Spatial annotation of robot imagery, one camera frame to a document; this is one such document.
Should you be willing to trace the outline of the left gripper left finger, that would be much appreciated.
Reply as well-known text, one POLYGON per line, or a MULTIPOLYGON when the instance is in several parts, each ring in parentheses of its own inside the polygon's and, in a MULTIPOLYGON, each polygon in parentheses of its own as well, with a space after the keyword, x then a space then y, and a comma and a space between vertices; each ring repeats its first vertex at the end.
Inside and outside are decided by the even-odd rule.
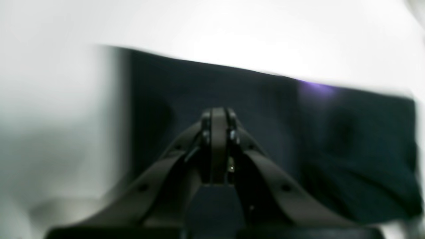
POLYGON ((48 238, 179 238, 185 213, 212 174, 212 110, 192 125, 111 204, 48 238))

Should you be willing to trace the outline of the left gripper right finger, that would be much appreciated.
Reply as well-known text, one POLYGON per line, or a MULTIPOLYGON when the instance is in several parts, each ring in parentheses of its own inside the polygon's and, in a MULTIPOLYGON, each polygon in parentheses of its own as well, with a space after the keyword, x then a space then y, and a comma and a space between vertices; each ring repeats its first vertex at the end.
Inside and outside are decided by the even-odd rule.
POLYGON ((270 160, 227 108, 229 154, 234 185, 247 227, 238 238, 381 238, 376 227, 361 226, 314 199, 270 160))

